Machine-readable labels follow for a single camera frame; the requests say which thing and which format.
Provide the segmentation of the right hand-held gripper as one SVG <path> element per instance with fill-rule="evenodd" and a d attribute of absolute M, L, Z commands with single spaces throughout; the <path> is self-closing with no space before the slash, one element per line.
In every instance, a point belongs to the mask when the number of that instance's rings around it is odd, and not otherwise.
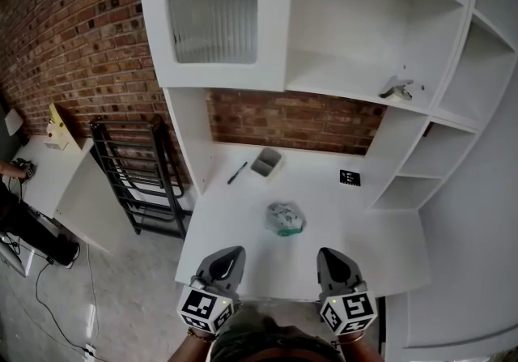
<path fill-rule="evenodd" d="M 321 320 L 335 335 L 365 331 L 377 318 L 377 304 L 357 263 L 336 249 L 323 247 L 316 266 L 322 290 Z"/>

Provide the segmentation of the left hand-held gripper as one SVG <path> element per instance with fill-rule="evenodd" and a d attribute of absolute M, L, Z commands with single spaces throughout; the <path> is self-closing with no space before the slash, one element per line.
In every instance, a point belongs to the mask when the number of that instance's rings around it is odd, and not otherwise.
<path fill-rule="evenodd" d="M 244 274 L 246 252 L 242 246 L 220 249 L 205 257 L 189 285 L 185 285 L 177 313 L 188 327 L 220 332 L 236 312 L 237 288 Z"/>

